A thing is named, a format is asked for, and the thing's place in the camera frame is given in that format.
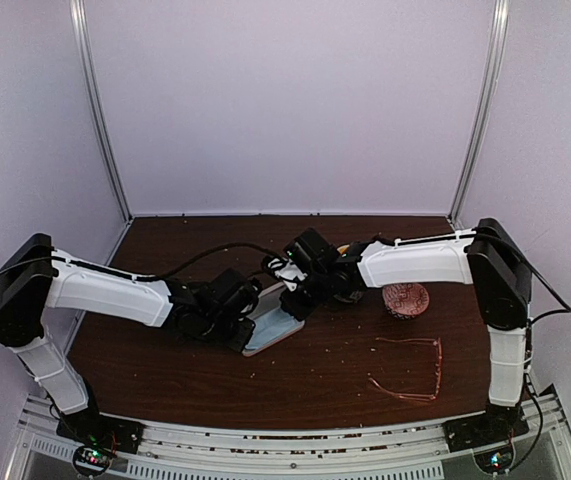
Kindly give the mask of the pink glasses case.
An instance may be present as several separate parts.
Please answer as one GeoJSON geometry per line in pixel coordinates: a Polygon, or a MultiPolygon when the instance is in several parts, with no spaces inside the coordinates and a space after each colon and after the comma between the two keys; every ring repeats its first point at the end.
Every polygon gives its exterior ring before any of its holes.
{"type": "Polygon", "coordinates": [[[276,343],[294,335],[304,326],[281,308],[280,295],[286,290],[283,284],[268,287],[259,295],[256,309],[248,316],[255,324],[254,331],[241,354],[254,356],[276,343]]]}

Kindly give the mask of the light blue cleaning cloth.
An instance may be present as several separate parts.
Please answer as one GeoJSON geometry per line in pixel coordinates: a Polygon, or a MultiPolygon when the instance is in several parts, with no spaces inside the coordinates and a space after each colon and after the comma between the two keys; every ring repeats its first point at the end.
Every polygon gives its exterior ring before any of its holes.
{"type": "Polygon", "coordinates": [[[255,328],[245,351],[258,351],[287,336],[298,322],[280,309],[264,313],[254,319],[255,328]]]}

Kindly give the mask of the rose gold wire glasses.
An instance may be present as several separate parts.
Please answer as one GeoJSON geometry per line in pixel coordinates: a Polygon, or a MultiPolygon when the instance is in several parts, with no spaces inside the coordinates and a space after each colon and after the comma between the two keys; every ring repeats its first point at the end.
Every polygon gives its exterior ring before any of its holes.
{"type": "Polygon", "coordinates": [[[431,403],[438,398],[443,370],[440,338],[377,337],[370,352],[379,360],[367,373],[371,389],[404,402],[431,403]]]}

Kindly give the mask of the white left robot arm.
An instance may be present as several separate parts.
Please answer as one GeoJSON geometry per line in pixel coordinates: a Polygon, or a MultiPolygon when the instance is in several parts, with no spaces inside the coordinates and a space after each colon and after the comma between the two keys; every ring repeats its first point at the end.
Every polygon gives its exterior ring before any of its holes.
{"type": "Polygon", "coordinates": [[[146,327],[174,327],[235,351],[248,343],[262,286],[228,268],[210,282],[184,283],[109,268],[56,249],[49,235],[28,238],[0,268],[0,344],[27,366],[71,429],[88,444],[109,433],[91,392],[42,323],[47,308],[94,312],[146,327]]]}

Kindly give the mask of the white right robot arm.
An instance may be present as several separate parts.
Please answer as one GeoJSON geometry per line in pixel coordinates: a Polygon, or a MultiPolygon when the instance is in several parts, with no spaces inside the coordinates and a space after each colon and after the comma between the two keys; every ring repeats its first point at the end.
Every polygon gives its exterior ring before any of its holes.
{"type": "Polygon", "coordinates": [[[571,306],[493,218],[484,218],[471,229],[431,237],[376,236],[343,250],[309,228],[284,252],[281,307],[299,321],[335,295],[402,283],[473,286],[490,338],[488,412],[479,417],[477,430],[491,442],[516,424],[514,410],[530,363],[528,335],[541,319],[530,313],[533,282],[539,281],[558,302],[558,313],[571,312],[571,306]]]}

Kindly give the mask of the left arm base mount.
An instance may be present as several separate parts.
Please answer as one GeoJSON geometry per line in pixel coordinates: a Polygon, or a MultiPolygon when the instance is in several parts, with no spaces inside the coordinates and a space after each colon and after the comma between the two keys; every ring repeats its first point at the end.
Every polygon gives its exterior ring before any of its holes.
{"type": "Polygon", "coordinates": [[[72,453],[72,467],[82,477],[95,478],[112,467],[119,453],[136,454],[143,431],[140,422],[101,416],[99,431],[86,433],[61,417],[56,434],[79,443],[72,453]]]}

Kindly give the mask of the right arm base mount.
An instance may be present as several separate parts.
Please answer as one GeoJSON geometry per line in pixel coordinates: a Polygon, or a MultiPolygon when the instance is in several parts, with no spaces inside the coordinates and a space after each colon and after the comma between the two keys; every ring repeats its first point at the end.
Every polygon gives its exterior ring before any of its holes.
{"type": "Polygon", "coordinates": [[[516,461],[514,439],[529,432],[528,423],[519,416],[511,421],[489,413],[448,420],[442,428],[449,452],[471,452],[476,467],[489,475],[511,469],[516,461]]]}

